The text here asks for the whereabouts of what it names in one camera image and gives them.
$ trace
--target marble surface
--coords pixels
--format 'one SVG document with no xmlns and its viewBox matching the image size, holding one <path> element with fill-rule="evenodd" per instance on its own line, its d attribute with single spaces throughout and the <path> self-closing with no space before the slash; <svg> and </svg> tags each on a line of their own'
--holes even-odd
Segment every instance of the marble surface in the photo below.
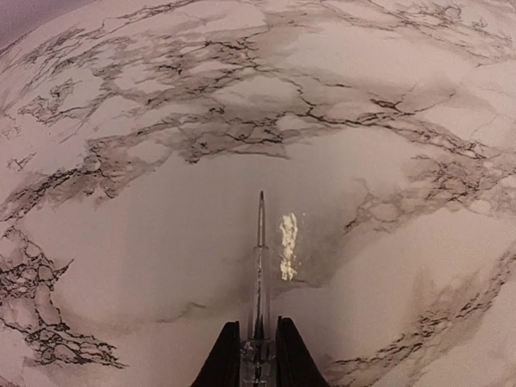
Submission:
<svg viewBox="0 0 516 387">
<path fill-rule="evenodd" d="M 0 385 L 184 387 L 274 314 L 332 386 L 516 385 L 516 6 L 104 1 L 0 51 Z"/>
</svg>

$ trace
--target white marble countertop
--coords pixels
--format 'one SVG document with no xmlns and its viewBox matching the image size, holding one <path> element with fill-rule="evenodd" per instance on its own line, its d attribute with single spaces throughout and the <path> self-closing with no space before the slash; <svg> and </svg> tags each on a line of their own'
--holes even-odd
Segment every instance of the white marble countertop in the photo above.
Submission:
<svg viewBox="0 0 516 387">
<path fill-rule="evenodd" d="M 0 50 L 0 385 L 188 386 L 263 189 L 332 386 L 515 386 L 515 37 L 508 0 L 114 0 Z"/>
</svg>

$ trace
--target marble table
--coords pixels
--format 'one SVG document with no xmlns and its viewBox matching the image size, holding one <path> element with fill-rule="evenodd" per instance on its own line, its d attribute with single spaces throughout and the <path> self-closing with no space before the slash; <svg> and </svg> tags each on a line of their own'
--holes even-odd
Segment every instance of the marble table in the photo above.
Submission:
<svg viewBox="0 0 516 387">
<path fill-rule="evenodd" d="M 186 387 L 248 308 L 340 387 L 516 385 L 516 6 L 93 2 L 0 51 L 0 385 Z"/>
</svg>

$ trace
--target transparent tube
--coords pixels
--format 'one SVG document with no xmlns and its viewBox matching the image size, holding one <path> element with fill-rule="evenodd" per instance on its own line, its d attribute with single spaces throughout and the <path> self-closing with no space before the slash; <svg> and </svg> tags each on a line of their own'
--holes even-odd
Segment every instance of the transparent tube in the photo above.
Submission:
<svg viewBox="0 0 516 387">
<path fill-rule="evenodd" d="M 264 245 L 253 250 L 254 284 L 249 308 L 248 332 L 241 347 L 243 386 L 270 386 L 274 360 L 274 342 L 270 323 L 269 251 Z"/>
</svg>

